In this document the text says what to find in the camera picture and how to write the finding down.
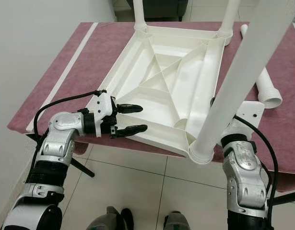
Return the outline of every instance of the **tile floor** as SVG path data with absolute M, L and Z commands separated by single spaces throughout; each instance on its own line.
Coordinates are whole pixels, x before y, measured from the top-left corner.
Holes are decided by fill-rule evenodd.
M 236 22 L 250 21 L 259 0 L 241 0 Z M 219 22 L 223 19 L 228 0 L 189 0 L 184 22 Z M 126 0 L 117 0 L 114 10 L 118 22 L 134 22 L 134 15 Z M 177 21 L 178 18 L 165 19 Z
M 221 164 L 198 166 L 186 159 L 91 145 L 76 159 L 95 172 L 70 167 L 65 181 L 62 230 L 84 230 L 107 206 L 129 207 L 136 230 L 162 230 L 179 210 L 193 230 L 227 229 L 226 178 Z M 295 229 L 295 203 L 274 207 L 275 229 Z

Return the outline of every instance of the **white wall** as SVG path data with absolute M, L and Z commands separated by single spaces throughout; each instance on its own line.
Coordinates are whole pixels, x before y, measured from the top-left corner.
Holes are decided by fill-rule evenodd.
M 0 0 L 0 213 L 34 151 L 7 124 L 80 22 L 113 20 L 110 0 Z

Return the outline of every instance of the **black metal stand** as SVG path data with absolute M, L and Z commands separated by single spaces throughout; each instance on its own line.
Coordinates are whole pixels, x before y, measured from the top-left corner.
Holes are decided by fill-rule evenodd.
M 80 164 L 78 161 L 76 161 L 74 158 L 71 159 L 71 165 L 79 169 L 81 172 L 87 174 L 90 177 L 94 177 L 95 173 L 86 168 L 84 165 Z
M 286 203 L 290 203 L 294 201 L 295 201 L 295 192 L 274 198 L 273 205 L 282 205 L 282 204 L 286 204 Z

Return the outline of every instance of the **table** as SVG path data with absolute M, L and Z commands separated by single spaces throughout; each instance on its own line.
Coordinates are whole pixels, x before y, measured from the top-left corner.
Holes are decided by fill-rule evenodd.
M 235 23 L 234 36 L 230 45 L 224 49 L 217 92 L 224 80 L 229 66 L 241 43 L 240 26 Z M 157 22 L 153 26 L 177 27 L 216 31 L 221 23 L 178 23 Z M 42 79 L 30 93 L 21 108 L 8 125 L 10 130 L 27 133 L 27 126 L 37 110 L 51 101 L 78 95 L 98 89 L 99 85 L 113 66 L 121 51 L 134 33 L 134 23 L 81 23 L 64 48 L 53 61 Z M 277 154 L 281 173 L 278 191 L 295 189 L 295 28 L 291 25 L 285 37 L 267 65 L 274 86 L 283 96 L 283 104 L 276 109 L 265 110 L 260 130 L 267 136 Z M 253 87 L 247 100 L 257 100 L 257 89 Z M 39 133 L 44 133 L 49 119 L 57 112 L 75 112 L 86 107 L 91 97 L 78 99 L 53 106 L 41 116 Z M 268 169 L 272 161 L 263 142 L 254 134 L 253 140 L 258 147 L 258 156 Z M 86 145 L 93 143 L 165 155 L 180 156 L 164 149 L 139 143 L 130 139 L 111 140 L 108 136 L 78 138 L 77 153 L 83 152 Z M 214 161 L 222 162 L 222 150 L 215 148 Z

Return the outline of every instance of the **white plastic tube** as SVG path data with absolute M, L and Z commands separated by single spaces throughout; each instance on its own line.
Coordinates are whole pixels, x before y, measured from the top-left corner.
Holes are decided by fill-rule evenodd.
M 143 0 L 133 0 L 134 17 L 136 30 L 145 30 L 146 23 L 144 19 Z
M 213 148 L 268 63 L 295 16 L 295 0 L 260 0 L 203 127 L 189 148 L 198 164 L 213 158 Z
M 218 30 L 219 37 L 225 37 L 226 43 L 228 45 L 233 36 L 233 25 L 235 22 L 236 15 L 238 13 L 238 8 L 240 5 L 240 0 L 229 0 L 226 7 L 225 15 L 222 21 L 222 25 Z
M 248 25 L 244 24 L 240 28 L 241 34 L 244 37 L 248 30 Z M 258 100 L 264 103 L 266 109 L 273 109 L 283 102 L 281 93 L 276 89 L 271 81 L 269 73 L 266 68 L 256 81 L 258 88 Z

